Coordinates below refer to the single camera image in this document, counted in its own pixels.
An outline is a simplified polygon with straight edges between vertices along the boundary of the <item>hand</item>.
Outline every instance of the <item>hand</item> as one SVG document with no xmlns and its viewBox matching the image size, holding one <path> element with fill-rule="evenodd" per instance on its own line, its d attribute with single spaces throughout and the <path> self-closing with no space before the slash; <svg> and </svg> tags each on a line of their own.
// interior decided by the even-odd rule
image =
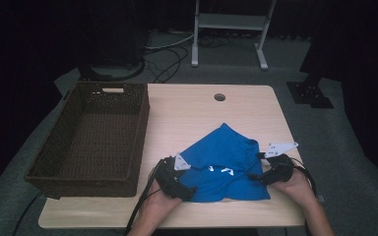
<svg viewBox="0 0 378 236">
<path fill-rule="evenodd" d="M 292 176 L 287 182 L 276 182 L 272 186 L 286 193 L 294 202 L 302 207 L 317 201 L 308 179 L 297 169 L 293 169 Z"/>
<path fill-rule="evenodd" d="M 166 196 L 162 190 L 155 193 L 159 189 L 160 185 L 155 179 L 148 192 L 149 197 L 141 205 L 138 218 L 128 236 L 152 235 L 170 212 L 182 203 L 179 198 Z"/>
<path fill-rule="evenodd" d="M 293 169 L 292 176 L 287 182 L 277 182 L 272 186 L 286 193 L 302 207 L 312 235 L 334 236 L 334 231 L 324 209 L 318 203 L 314 192 L 312 192 L 308 179 L 300 170 Z"/>
</svg>

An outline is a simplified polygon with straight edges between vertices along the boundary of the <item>blue t-shirt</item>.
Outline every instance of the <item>blue t-shirt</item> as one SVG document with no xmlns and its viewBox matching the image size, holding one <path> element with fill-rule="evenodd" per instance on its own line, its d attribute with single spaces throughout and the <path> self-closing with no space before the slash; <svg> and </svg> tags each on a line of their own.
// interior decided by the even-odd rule
<svg viewBox="0 0 378 236">
<path fill-rule="evenodd" d="M 225 123 L 182 151 L 180 155 L 191 168 L 179 181 L 189 188 L 198 187 L 190 202 L 269 199 L 266 186 L 247 176 L 263 173 L 258 152 L 257 141 L 245 138 Z"/>
</svg>

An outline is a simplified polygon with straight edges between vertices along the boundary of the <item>wicker basket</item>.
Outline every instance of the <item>wicker basket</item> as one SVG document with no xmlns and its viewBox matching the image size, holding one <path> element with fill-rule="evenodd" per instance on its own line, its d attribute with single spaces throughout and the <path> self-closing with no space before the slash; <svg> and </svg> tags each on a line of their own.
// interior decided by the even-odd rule
<svg viewBox="0 0 378 236">
<path fill-rule="evenodd" d="M 78 82 L 25 180 L 52 199 L 135 196 L 149 112 L 147 85 Z"/>
</svg>

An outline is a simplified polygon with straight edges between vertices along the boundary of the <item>dark background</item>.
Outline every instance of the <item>dark background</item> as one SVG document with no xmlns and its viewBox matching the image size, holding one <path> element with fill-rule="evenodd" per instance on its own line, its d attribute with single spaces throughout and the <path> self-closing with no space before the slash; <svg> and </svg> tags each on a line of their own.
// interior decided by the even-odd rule
<svg viewBox="0 0 378 236">
<path fill-rule="evenodd" d="M 267 6 L 203 0 L 201 9 L 263 15 Z M 84 63 L 136 64 L 148 30 L 192 30 L 194 8 L 194 0 L 1 0 L 0 174 L 60 100 L 55 79 Z M 300 70 L 343 83 L 346 114 L 378 166 L 378 2 L 279 0 L 269 36 L 312 38 Z"/>
</svg>

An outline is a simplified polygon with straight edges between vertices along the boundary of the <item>table top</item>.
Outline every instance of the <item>table top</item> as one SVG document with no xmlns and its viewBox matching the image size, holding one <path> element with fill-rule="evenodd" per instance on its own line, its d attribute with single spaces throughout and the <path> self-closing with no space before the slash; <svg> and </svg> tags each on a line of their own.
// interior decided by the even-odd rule
<svg viewBox="0 0 378 236">
<path fill-rule="evenodd" d="M 215 100 L 223 94 L 224 101 Z M 278 99 L 271 87 L 234 85 L 149 84 L 150 116 L 143 159 L 134 198 L 47 199 L 38 224 L 43 228 L 125 228 L 150 171 L 158 161 L 189 148 L 226 123 L 241 135 L 259 142 L 293 143 Z M 287 154 L 300 159 L 297 149 Z M 268 227 L 303 225 L 299 206 L 282 192 L 268 187 L 270 200 L 183 203 L 161 228 Z"/>
</svg>

